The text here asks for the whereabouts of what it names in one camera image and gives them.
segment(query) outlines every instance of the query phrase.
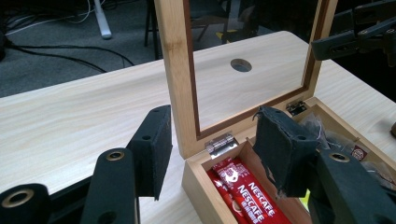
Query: gray floor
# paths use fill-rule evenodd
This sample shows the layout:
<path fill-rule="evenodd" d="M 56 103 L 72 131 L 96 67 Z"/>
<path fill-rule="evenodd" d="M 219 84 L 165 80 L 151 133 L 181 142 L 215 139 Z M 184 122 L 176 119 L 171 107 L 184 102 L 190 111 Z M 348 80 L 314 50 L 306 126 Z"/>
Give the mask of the gray floor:
<path fill-rule="evenodd" d="M 123 4 L 112 10 L 105 10 L 107 22 L 112 32 L 112 38 L 109 40 L 104 40 L 100 36 L 94 12 L 81 23 L 70 21 L 80 21 L 84 16 L 44 22 L 14 34 L 9 33 L 7 38 L 15 45 L 20 46 L 74 45 L 100 47 L 116 51 L 136 65 L 148 63 L 154 61 L 154 50 L 151 34 L 149 34 L 148 46 L 144 47 L 146 10 L 145 0 Z M 194 48 L 203 49 L 220 44 L 215 35 L 216 29 L 218 29 L 216 25 L 211 26 L 205 32 L 201 42 L 194 44 Z M 30 50 L 79 58 L 94 63 L 107 72 L 131 66 L 121 57 L 101 50 Z M 15 49 L 6 49 L 6 58 L 0 62 L 0 97 L 99 74 L 102 73 L 66 59 L 37 56 L 19 52 Z"/>

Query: black cable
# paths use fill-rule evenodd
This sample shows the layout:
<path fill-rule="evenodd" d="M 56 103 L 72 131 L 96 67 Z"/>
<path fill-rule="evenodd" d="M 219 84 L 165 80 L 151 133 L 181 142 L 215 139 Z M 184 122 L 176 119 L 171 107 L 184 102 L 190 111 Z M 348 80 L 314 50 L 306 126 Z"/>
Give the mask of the black cable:
<path fill-rule="evenodd" d="M 97 50 L 104 50 L 113 54 L 116 54 L 120 56 L 123 60 L 127 61 L 131 66 L 134 66 L 134 63 L 129 60 L 127 57 L 123 56 L 120 53 L 117 53 L 114 50 L 111 49 L 104 49 L 100 47 L 91 47 L 91 46 L 74 46 L 74 45 L 57 45 L 57 46 L 23 46 L 23 45 L 18 45 L 18 47 L 23 48 L 23 49 L 97 49 Z"/>
<path fill-rule="evenodd" d="M 137 2 L 139 0 L 123 0 L 123 1 L 119 1 L 119 0 L 106 0 L 103 4 L 102 4 L 102 9 L 103 10 L 114 10 L 117 7 L 124 5 L 124 4 L 129 4 L 129 3 L 134 3 Z"/>
<path fill-rule="evenodd" d="M 28 54 L 33 54 L 33 55 L 48 56 L 48 57 L 62 58 L 62 59 L 70 60 L 70 61 L 75 62 L 75 63 L 81 63 L 83 65 L 89 66 L 90 68 L 93 68 L 93 69 L 95 69 L 95 70 L 97 70 L 99 72 L 106 73 L 105 69 L 103 69 L 103 68 L 101 68 L 101 67 L 99 67 L 99 66 L 97 66 L 97 65 L 95 65 L 93 63 L 89 63 L 89 62 L 81 60 L 81 59 L 67 57 L 67 56 L 58 55 L 58 54 L 48 54 L 48 53 L 40 53 L 40 52 L 30 51 L 30 50 L 24 49 L 24 48 L 22 48 L 20 46 L 14 45 L 9 40 L 6 40 L 5 47 L 6 48 L 10 48 L 10 49 L 15 49 L 15 50 L 18 50 L 18 51 L 21 51 L 21 52 L 25 52 L 25 53 L 28 53 Z"/>

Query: wooden box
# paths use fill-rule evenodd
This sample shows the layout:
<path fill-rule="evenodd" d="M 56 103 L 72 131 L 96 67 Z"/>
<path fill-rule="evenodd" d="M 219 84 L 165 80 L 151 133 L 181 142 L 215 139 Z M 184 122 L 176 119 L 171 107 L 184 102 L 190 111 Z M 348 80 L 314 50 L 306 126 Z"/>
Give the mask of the wooden box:
<path fill-rule="evenodd" d="M 208 51 L 211 53 L 204 62 L 195 62 L 190 19 L 186 19 L 190 17 L 186 9 L 188 3 L 155 0 L 155 7 L 179 152 L 186 160 L 182 186 L 204 223 L 236 223 L 205 172 L 228 156 L 239 156 L 247 164 L 292 223 L 311 222 L 298 199 L 276 199 L 276 189 L 266 179 L 260 158 L 252 150 L 257 122 L 252 117 L 259 105 L 286 111 L 294 103 L 305 102 L 307 110 L 294 116 L 296 121 L 311 112 L 320 115 L 327 129 L 369 148 L 367 161 L 384 161 L 396 175 L 396 163 L 392 159 L 314 96 L 321 62 L 314 59 L 311 48 L 304 41 L 290 33 L 279 32 L 215 47 Z M 334 0 L 318 2 L 311 41 L 328 35 L 335 7 Z M 234 71 L 233 62 L 239 65 L 248 62 L 252 75 Z M 250 82 L 239 82 L 241 78 L 233 79 L 234 76 L 243 76 L 244 81 Z M 268 82 L 256 83 L 258 77 Z M 243 88 L 257 91 L 243 94 Z M 202 91 L 209 91 L 212 99 L 201 98 Z M 241 100 L 235 103 L 234 98 Z M 233 111 L 235 106 L 229 106 L 231 104 L 241 106 Z M 205 144 L 225 133 L 233 135 L 238 147 L 212 159 L 205 151 Z"/>

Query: lid frame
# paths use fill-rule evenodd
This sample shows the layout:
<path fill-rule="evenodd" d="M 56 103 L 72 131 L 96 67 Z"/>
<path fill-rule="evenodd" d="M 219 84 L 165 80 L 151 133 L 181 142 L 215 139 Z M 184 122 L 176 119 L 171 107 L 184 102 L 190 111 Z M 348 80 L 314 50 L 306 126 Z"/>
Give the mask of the lid frame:
<path fill-rule="evenodd" d="M 205 142 L 223 133 L 240 133 L 255 125 L 252 116 L 257 106 L 240 112 L 204 130 L 198 115 L 195 69 L 191 41 L 189 0 L 154 0 L 163 49 L 163 61 L 180 155 L 183 159 L 201 152 Z M 337 0 L 318 0 L 310 41 L 329 35 Z M 321 61 L 314 58 L 311 46 L 305 59 L 302 85 L 278 98 L 263 102 L 285 108 L 294 100 L 305 100 L 314 95 Z"/>

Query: electrical cable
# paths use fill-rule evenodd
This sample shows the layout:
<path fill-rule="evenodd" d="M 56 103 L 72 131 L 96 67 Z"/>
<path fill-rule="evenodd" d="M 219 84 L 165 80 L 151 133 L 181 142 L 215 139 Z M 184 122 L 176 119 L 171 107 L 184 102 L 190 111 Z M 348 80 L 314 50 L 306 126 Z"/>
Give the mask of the electrical cable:
<path fill-rule="evenodd" d="M 120 56 L 123 60 L 127 61 L 131 66 L 134 66 L 134 63 L 129 60 L 127 57 L 124 55 L 117 53 L 114 50 L 111 49 L 104 49 L 100 47 L 92 47 L 92 46 L 75 46 L 75 45 L 57 45 L 57 46 L 21 46 L 18 45 L 18 47 L 23 48 L 23 49 L 97 49 L 97 50 L 104 50 L 113 54 L 116 54 Z"/>
<path fill-rule="evenodd" d="M 94 11 L 94 10 L 91 10 L 91 2 L 90 2 L 90 0 L 87 0 L 87 4 L 88 4 L 88 11 L 86 12 L 85 17 L 81 21 L 69 21 L 67 19 L 65 19 L 65 20 L 68 21 L 68 22 L 74 23 L 74 24 L 82 23 L 85 20 L 87 20 L 87 18 L 90 16 L 91 12 Z"/>
<path fill-rule="evenodd" d="M 48 56 L 48 57 L 66 59 L 66 60 L 69 60 L 69 61 L 72 61 L 72 62 L 75 62 L 75 63 L 81 63 L 83 65 L 89 66 L 90 68 L 93 68 L 93 69 L 95 69 L 95 70 L 97 70 L 99 72 L 106 73 L 105 69 L 103 69 L 103 68 L 101 68 L 101 67 L 99 67 L 99 66 L 97 66 L 97 65 L 95 65 L 93 63 L 89 63 L 89 62 L 87 62 L 85 60 L 72 58 L 72 57 L 67 57 L 67 56 L 63 56 L 63 55 L 59 55 L 59 54 L 49 54 L 49 53 L 40 53 L 40 52 L 31 51 L 31 50 L 28 50 L 28 49 L 21 48 L 21 47 L 19 47 L 17 45 L 14 45 L 9 40 L 6 40 L 5 47 L 6 48 L 10 48 L 10 49 L 15 49 L 15 50 L 18 50 L 18 51 L 21 51 L 21 52 L 24 52 L 24 53 L 28 53 L 28 54 L 38 55 L 38 56 Z"/>

